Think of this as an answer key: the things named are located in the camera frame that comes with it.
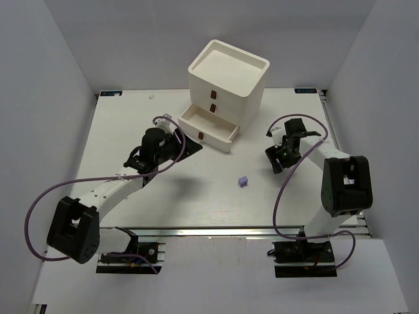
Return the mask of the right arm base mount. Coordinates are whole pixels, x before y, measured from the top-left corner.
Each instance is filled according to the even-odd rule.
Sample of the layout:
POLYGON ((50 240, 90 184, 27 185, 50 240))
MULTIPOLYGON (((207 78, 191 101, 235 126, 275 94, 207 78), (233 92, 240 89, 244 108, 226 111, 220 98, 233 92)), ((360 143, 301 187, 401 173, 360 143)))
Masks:
POLYGON ((274 259, 276 278, 336 277, 333 248, 329 241, 277 241, 267 256, 274 259))

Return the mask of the lilac small lego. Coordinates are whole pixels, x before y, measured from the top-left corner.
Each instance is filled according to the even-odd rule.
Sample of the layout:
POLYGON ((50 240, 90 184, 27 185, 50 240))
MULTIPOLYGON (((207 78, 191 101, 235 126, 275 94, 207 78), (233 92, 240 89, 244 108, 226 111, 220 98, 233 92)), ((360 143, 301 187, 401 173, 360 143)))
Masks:
POLYGON ((240 178, 238 179, 238 185, 239 185, 240 187, 245 187, 245 186, 247 186, 247 185, 248 185, 248 177, 247 177, 247 176, 240 177, 240 178))

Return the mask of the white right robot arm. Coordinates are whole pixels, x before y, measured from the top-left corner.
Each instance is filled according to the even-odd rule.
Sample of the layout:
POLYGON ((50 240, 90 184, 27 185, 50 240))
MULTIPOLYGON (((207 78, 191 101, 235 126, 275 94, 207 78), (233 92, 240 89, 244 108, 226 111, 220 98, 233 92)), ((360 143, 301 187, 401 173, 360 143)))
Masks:
POLYGON ((300 235, 281 233, 275 220, 272 226, 282 238, 323 243, 342 233, 338 227, 343 222, 372 206, 369 161, 364 156, 342 152, 328 143, 329 131, 322 122, 319 126, 323 133, 308 131, 303 118, 306 118, 305 114, 287 114, 281 117, 285 122, 282 128, 271 124, 266 132, 273 141, 265 152, 274 173, 289 170, 278 192, 272 215, 277 215, 287 185, 305 160, 310 160, 322 171, 321 207, 310 222, 301 228, 300 235))

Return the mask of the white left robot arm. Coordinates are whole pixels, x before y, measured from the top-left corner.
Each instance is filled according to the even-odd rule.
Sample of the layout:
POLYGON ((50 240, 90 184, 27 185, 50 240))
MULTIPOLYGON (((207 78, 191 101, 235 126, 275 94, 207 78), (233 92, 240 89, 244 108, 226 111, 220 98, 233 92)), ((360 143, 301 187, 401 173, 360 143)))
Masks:
POLYGON ((160 165, 180 162, 202 148, 180 129, 172 133, 160 128, 147 129, 141 145, 124 162, 121 177, 107 180, 79 198, 66 196, 58 202, 47 245, 80 264, 95 254, 132 257, 137 235, 124 228, 100 228, 100 222, 122 200, 150 183, 160 165))

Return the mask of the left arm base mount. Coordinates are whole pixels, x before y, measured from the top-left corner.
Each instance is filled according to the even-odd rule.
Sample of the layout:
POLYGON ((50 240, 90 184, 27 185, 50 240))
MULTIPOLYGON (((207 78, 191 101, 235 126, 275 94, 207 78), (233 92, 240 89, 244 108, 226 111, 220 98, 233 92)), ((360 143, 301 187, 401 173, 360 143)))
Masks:
POLYGON ((98 274, 158 275, 165 260, 166 244, 159 241, 137 241, 124 253, 100 254, 98 274))

